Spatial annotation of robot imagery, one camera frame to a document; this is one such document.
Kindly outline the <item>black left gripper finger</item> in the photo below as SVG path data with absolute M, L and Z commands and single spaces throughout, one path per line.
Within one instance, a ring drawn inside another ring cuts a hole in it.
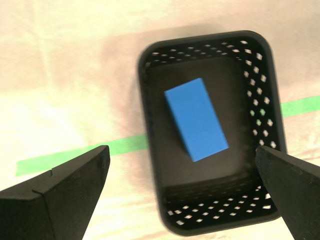
M 81 240 L 110 166 L 107 145 L 0 192 L 2 240 Z
M 267 146 L 256 150 L 255 164 L 293 238 L 320 238 L 320 168 Z

